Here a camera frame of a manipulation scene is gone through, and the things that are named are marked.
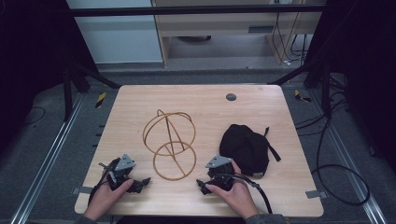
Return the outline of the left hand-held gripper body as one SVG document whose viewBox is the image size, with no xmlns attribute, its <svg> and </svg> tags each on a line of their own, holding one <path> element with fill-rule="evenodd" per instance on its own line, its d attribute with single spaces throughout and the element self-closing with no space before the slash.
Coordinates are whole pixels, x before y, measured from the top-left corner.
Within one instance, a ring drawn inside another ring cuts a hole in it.
<svg viewBox="0 0 396 224">
<path fill-rule="evenodd" d="M 134 168 L 134 161 L 127 155 L 123 154 L 116 158 L 109 165 L 104 165 L 104 173 L 99 181 L 100 184 L 108 183 L 112 190 L 120 187 L 125 181 L 129 180 L 129 173 Z"/>
</svg>

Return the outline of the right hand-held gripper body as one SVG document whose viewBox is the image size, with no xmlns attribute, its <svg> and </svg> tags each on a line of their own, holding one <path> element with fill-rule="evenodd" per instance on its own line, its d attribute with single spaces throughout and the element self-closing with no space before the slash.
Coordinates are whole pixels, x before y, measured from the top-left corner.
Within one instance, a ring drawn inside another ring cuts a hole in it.
<svg viewBox="0 0 396 224">
<path fill-rule="evenodd" d="M 207 184 L 226 191 L 233 187 L 234 168 L 231 158 L 216 155 L 205 167 L 208 169 L 207 175 L 210 177 Z"/>
</svg>

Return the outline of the black cap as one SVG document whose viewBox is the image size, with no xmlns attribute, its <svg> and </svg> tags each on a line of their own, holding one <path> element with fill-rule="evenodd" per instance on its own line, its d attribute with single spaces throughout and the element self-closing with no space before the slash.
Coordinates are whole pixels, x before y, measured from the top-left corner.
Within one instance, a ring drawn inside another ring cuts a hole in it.
<svg viewBox="0 0 396 224">
<path fill-rule="evenodd" d="M 264 134 L 260 134 L 247 125 L 232 124 L 221 138 L 219 154 L 233 159 L 243 175 L 262 178 L 269 165 L 269 152 L 276 161 L 281 161 L 281 157 L 266 138 L 268 132 L 269 128 L 265 129 Z"/>
</svg>

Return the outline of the person's right hand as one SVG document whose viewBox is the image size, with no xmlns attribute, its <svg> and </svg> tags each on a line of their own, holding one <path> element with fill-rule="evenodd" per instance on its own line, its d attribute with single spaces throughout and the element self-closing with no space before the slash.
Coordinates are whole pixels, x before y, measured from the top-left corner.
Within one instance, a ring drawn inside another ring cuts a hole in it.
<svg viewBox="0 0 396 224">
<path fill-rule="evenodd" d="M 224 190 L 218 186 L 208 184 L 205 187 L 219 196 L 244 220 L 260 213 L 251 197 L 248 186 L 240 180 L 235 180 L 230 190 Z"/>
</svg>

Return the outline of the person's left hand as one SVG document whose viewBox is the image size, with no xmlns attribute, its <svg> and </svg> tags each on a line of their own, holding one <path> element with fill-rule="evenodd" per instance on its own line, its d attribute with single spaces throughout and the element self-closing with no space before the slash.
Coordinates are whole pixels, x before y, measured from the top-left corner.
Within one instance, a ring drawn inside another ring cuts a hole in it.
<svg viewBox="0 0 396 224">
<path fill-rule="evenodd" d="M 112 190 L 108 184 L 102 184 L 94 193 L 83 216 L 91 221 L 98 221 L 127 192 L 134 181 L 129 179 L 117 189 Z"/>
</svg>

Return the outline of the black metal stand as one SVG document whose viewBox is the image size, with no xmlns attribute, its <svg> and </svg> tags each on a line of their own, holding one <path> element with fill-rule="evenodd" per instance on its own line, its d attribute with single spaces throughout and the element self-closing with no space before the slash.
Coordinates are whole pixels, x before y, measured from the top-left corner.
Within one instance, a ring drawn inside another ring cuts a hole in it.
<svg viewBox="0 0 396 224">
<path fill-rule="evenodd" d="M 68 60 L 63 70 L 64 85 L 64 121 L 68 121 L 73 114 L 73 98 L 71 85 L 74 84 L 78 92 L 88 92 L 91 88 L 85 76 L 92 77 L 95 80 L 105 84 L 109 88 L 119 89 L 117 84 L 106 77 L 101 76 L 98 72 L 93 71 L 75 60 Z"/>
<path fill-rule="evenodd" d="M 316 87 L 321 84 L 321 109 L 324 115 L 330 119 L 332 117 L 331 103 L 330 103 L 330 65 L 325 60 L 312 60 L 304 65 L 294 69 L 285 76 L 269 82 L 269 85 L 283 85 L 287 81 L 297 77 L 303 72 L 308 75 L 304 80 L 304 86 L 308 89 Z"/>
</svg>

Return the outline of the white cabinet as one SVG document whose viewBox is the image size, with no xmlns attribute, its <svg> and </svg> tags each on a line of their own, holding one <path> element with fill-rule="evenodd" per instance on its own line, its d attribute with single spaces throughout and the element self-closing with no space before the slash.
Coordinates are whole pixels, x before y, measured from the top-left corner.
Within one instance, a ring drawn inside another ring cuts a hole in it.
<svg viewBox="0 0 396 224">
<path fill-rule="evenodd" d="M 71 9 L 151 7 L 150 0 L 66 0 Z M 161 63 L 153 16 L 76 17 L 97 64 Z"/>
</svg>

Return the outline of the light wooden desk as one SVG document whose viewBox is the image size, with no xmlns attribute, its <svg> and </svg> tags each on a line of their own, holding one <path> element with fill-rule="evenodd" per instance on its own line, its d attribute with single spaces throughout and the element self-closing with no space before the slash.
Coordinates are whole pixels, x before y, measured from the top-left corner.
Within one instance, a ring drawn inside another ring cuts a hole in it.
<svg viewBox="0 0 396 224">
<path fill-rule="evenodd" d="M 327 0 L 150 0 L 154 7 L 314 5 Z M 280 12 L 202 15 L 156 15 L 154 17 L 163 62 L 168 63 L 171 39 L 180 36 L 262 35 L 278 63 L 291 57 L 292 39 L 312 35 L 318 26 L 319 12 Z"/>
</svg>

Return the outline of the black curtain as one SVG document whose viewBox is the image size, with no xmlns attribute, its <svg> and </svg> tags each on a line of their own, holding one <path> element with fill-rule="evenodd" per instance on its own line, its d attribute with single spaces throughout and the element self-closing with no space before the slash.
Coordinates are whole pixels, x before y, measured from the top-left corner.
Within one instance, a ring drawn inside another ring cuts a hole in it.
<svg viewBox="0 0 396 224">
<path fill-rule="evenodd" d="M 97 67 L 66 0 L 0 0 L 0 154 L 19 131 L 41 91 L 63 82 L 63 60 L 50 34 L 81 65 Z"/>
<path fill-rule="evenodd" d="M 327 0 L 308 61 L 324 55 L 375 151 L 396 173 L 396 0 Z"/>
</svg>

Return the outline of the black horizontal bar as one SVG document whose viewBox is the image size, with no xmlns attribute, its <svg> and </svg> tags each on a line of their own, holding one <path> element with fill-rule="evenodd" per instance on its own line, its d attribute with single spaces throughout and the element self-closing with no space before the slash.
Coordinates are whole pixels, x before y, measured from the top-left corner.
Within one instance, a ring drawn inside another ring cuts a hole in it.
<svg viewBox="0 0 396 224">
<path fill-rule="evenodd" d="M 242 5 L 242 6 L 194 6 L 194 7 L 124 7 L 124 8 L 78 8 L 66 10 L 73 17 L 102 16 L 146 16 L 188 14 L 232 14 L 232 13 L 280 13 L 319 12 L 325 4 L 314 5 Z"/>
</svg>

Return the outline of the grey metal table bracket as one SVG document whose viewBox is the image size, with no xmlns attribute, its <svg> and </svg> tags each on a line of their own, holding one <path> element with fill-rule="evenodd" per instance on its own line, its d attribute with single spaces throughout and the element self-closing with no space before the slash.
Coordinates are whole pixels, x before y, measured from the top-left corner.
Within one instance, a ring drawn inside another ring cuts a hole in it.
<svg viewBox="0 0 396 224">
<path fill-rule="evenodd" d="M 319 199 L 326 199 L 328 198 L 328 194 L 325 191 L 320 190 L 309 190 L 305 193 L 308 199 L 319 198 Z"/>
<path fill-rule="evenodd" d="M 80 193 L 91 194 L 92 190 L 93 190 L 92 187 L 84 187 L 84 186 L 82 186 L 82 187 L 78 187 L 78 188 L 73 188 L 71 193 L 75 194 L 75 195 L 78 195 Z"/>
</svg>

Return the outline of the aluminium floor rail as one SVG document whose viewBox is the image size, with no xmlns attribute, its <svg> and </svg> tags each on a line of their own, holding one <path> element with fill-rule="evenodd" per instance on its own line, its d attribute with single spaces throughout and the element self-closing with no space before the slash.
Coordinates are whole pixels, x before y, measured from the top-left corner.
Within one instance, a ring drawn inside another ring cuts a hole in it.
<svg viewBox="0 0 396 224">
<path fill-rule="evenodd" d="M 82 102 L 85 98 L 83 93 L 78 93 L 75 102 L 72 104 L 72 112 L 69 117 L 63 122 L 59 132 L 57 133 L 54 141 L 52 142 L 49 151 L 43 160 L 39 170 L 37 171 L 35 178 L 26 192 L 23 200 L 15 211 L 13 217 L 9 221 L 9 224 L 25 224 L 28 217 L 30 216 L 35 203 L 40 195 L 53 165 L 57 161 L 58 155 L 61 152 L 64 142 L 69 135 L 73 124 L 78 116 L 81 109 Z"/>
<path fill-rule="evenodd" d="M 348 204 L 355 207 L 362 207 L 371 224 L 389 224 L 380 206 L 378 205 L 375 196 L 371 191 L 371 188 L 362 177 L 360 169 L 353 161 L 351 155 L 347 152 L 347 147 L 342 141 L 339 132 L 337 132 L 335 126 L 332 124 L 332 120 L 328 119 L 324 115 L 324 112 L 322 111 L 320 105 L 319 94 L 316 91 L 309 91 L 309 93 L 311 94 L 312 102 L 316 106 L 319 115 L 325 118 L 325 120 L 323 121 L 324 128 L 321 131 L 321 136 L 318 144 L 315 174 L 318 176 L 319 180 L 322 180 L 320 172 L 325 168 L 336 167 L 337 169 L 343 170 L 346 173 L 349 183 L 352 186 L 354 194 L 356 195 L 358 200 L 356 202 L 348 202 L 347 200 L 342 199 L 341 197 L 338 197 L 336 194 L 332 193 L 326 185 L 323 185 L 323 188 L 326 189 L 329 195 L 331 195 L 332 197 L 334 197 L 334 199 L 343 204 Z M 337 155 L 340 164 L 319 163 L 319 155 L 325 134 L 329 135 L 330 140 L 333 144 L 333 148 L 335 150 L 335 154 Z"/>
</svg>

